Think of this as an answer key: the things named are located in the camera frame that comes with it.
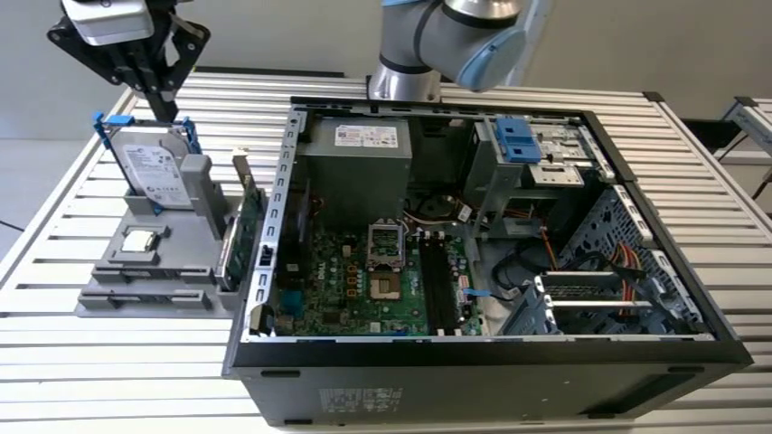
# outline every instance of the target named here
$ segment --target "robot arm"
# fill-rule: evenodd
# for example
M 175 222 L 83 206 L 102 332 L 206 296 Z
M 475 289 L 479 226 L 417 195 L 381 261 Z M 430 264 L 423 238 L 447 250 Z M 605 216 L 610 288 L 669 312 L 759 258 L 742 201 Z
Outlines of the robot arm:
M 171 122 L 173 98 L 209 30 L 174 14 L 177 0 L 62 0 L 65 16 L 47 30 L 47 39 L 113 85 L 127 84 L 145 94 L 155 119 Z M 178 60 L 169 65 L 165 43 Z
M 517 0 L 382 0 L 370 99 L 438 102 L 439 74 L 462 88 L 497 86 L 522 53 Z
M 65 16 L 47 39 L 109 83 L 145 94 L 155 119 L 171 122 L 173 98 L 209 30 L 174 13 L 190 0 L 61 0 Z M 501 83 L 525 47 L 518 0 L 381 0 L 379 65 L 370 99 L 438 102 L 439 77 L 485 91 Z M 171 65 L 163 45 L 178 53 Z

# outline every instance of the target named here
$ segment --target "green circuit board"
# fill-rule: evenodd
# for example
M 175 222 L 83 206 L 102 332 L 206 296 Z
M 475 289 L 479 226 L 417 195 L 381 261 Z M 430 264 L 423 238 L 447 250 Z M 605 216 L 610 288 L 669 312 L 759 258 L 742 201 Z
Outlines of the green circuit board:
M 406 238 L 405 266 L 398 273 L 385 273 L 381 270 L 369 271 L 365 267 L 366 232 L 317 230 L 310 240 L 306 286 L 301 299 L 295 301 L 301 309 L 298 312 L 293 309 L 290 316 L 279 308 L 279 328 L 294 336 L 426 336 L 417 242 L 415 237 Z M 446 252 L 447 273 L 470 278 L 461 240 L 446 243 Z M 453 291 L 458 289 L 457 279 L 457 275 L 450 277 Z M 381 291 L 373 289 L 373 281 L 378 280 L 382 282 L 379 288 L 385 288 Z M 458 328 L 462 335 L 479 335 L 481 312 L 475 304 L 470 308 L 471 316 L 459 323 Z

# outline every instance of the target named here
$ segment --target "ram slot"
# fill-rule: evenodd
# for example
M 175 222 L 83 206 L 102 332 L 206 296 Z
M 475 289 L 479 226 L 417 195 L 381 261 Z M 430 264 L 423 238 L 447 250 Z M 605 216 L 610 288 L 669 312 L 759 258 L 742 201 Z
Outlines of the ram slot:
M 418 253 L 429 333 L 451 335 L 457 327 L 455 302 L 449 279 L 447 253 L 442 240 L 423 238 L 419 242 Z

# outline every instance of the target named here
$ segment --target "floor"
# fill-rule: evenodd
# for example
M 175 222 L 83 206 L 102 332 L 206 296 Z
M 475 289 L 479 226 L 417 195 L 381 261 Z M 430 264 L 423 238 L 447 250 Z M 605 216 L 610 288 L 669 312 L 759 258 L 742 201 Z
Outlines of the floor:
M 85 139 L 0 139 L 0 220 L 26 226 L 83 146 Z M 0 259 L 18 234 L 0 225 Z

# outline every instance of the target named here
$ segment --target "blue drive bay latch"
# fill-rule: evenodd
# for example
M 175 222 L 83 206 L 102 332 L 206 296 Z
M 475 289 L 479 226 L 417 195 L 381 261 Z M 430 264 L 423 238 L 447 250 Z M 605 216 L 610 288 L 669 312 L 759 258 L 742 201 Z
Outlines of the blue drive bay latch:
M 525 118 L 495 118 L 494 134 L 509 163 L 541 161 L 541 150 Z

